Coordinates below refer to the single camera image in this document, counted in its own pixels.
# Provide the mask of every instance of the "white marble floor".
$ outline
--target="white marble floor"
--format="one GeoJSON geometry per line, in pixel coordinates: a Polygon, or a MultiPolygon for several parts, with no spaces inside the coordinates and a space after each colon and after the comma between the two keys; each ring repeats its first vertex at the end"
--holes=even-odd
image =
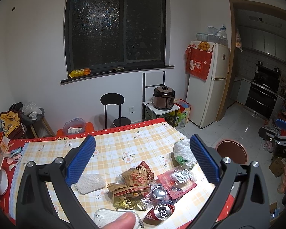
{"type": "MultiPolygon", "coordinates": [[[[284,194],[277,192],[277,187],[281,183],[281,177],[276,178],[270,171],[272,154],[264,151],[262,139],[258,135],[258,129],[264,125],[264,120],[253,115],[244,109],[239,103],[233,104],[226,111],[225,116],[220,121],[215,121],[204,129],[198,128],[190,121],[179,131],[187,137],[198,134],[207,146],[215,148],[216,144],[222,139],[233,139],[240,142],[248,154],[248,162],[258,161],[262,168],[266,186],[269,195],[269,204],[278,202],[281,204],[284,194]]],[[[231,194],[235,196],[238,185],[232,190],[231,194]]]]}

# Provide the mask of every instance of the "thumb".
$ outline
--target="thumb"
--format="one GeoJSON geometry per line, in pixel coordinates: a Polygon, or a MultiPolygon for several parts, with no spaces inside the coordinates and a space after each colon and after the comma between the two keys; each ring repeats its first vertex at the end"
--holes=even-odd
{"type": "Polygon", "coordinates": [[[127,212],[114,222],[105,225],[103,229],[133,229],[135,223],[136,216],[131,212],[127,212]]]}

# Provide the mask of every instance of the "refrigerator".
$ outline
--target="refrigerator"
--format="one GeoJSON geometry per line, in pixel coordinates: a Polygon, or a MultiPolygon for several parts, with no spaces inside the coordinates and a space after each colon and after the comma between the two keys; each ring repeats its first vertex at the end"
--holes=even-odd
{"type": "Polygon", "coordinates": [[[190,75],[186,101],[191,104],[189,120],[200,128],[212,124],[217,116],[229,69],[230,49],[214,44],[206,81],[190,75]]]}

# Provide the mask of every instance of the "window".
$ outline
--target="window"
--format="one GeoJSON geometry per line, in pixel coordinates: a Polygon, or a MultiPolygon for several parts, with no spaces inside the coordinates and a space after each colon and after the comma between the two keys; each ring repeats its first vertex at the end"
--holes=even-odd
{"type": "Polygon", "coordinates": [[[165,0],[67,0],[68,73],[164,66],[165,0]]]}

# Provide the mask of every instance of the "tile wall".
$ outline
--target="tile wall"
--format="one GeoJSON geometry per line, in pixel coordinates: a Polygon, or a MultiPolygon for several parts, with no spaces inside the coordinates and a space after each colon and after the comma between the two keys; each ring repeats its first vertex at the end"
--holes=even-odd
{"type": "Polygon", "coordinates": [[[286,65],[274,59],[267,58],[263,54],[253,53],[243,50],[242,52],[237,49],[237,74],[253,79],[255,75],[255,68],[257,61],[263,62],[263,66],[269,69],[278,67],[282,71],[282,76],[286,77],[286,65]]]}

